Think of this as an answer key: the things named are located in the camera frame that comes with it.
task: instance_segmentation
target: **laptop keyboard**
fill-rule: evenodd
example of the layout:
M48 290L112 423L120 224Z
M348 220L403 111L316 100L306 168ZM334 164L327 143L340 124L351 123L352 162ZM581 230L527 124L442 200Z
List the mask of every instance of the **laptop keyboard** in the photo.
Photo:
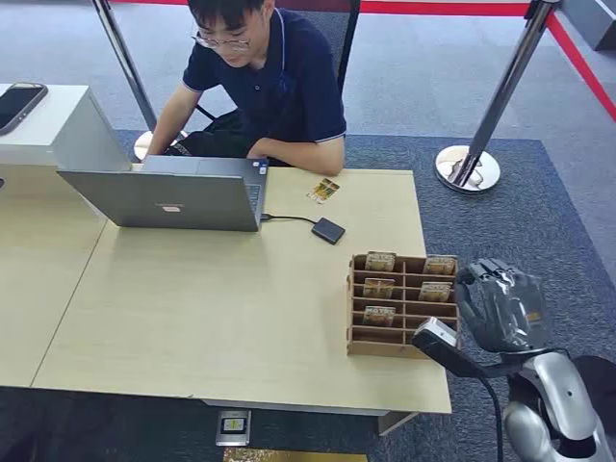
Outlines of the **laptop keyboard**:
M251 208L253 212L257 212L257 204L259 203L260 185L247 185L246 193L248 195L248 200L251 203Z

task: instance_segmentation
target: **silver laptop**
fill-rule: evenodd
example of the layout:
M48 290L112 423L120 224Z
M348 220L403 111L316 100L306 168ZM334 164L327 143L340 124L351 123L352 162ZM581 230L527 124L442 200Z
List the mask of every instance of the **silver laptop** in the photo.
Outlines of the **silver laptop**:
M259 231L267 161L151 156L140 171L58 173L119 226Z

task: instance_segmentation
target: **wooden organizer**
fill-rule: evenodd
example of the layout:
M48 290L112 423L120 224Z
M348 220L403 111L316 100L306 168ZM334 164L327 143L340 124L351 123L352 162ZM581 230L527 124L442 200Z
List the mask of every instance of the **wooden organizer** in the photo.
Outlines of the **wooden organizer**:
M445 303L419 301L421 283L453 283L457 268L451 276L422 274L425 258L396 257L393 272L367 271L365 260L365 255L353 256L347 278L347 354L427 359L428 356L411 345L411 339L422 322L434 316L457 331L458 314L453 291ZM367 277L393 279L396 285L392 298L364 298L364 281ZM366 306L394 307L394 322L391 327L364 325Z

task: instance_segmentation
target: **chair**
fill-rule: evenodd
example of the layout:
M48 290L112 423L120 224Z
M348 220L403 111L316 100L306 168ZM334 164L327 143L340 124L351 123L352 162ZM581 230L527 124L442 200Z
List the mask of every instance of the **chair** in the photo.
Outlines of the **chair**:
M306 17L330 42L337 86L342 94L359 17L359 3L360 0L278 0L276 6ZM202 106L198 105L197 110L211 120L216 119Z

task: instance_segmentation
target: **laptop logo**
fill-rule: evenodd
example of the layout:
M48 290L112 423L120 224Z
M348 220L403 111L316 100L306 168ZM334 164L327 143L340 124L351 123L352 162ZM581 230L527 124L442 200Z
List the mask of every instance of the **laptop logo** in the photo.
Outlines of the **laptop logo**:
M156 204L156 206L170 214L178 214L182 211L183 204Z

